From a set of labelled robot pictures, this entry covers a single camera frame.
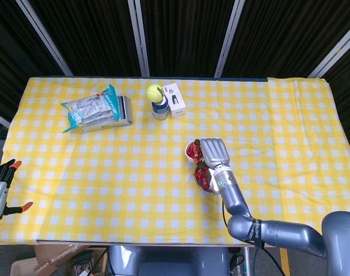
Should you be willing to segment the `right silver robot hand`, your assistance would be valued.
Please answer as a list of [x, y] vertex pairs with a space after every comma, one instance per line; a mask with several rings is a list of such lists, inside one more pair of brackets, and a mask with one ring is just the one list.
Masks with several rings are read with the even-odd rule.
[[229, 153], [222, 139], [196, 139], [195, 144], [200, 146], [203, 160], [209, 168], [214, 170], [219, 166], [229, 166]]

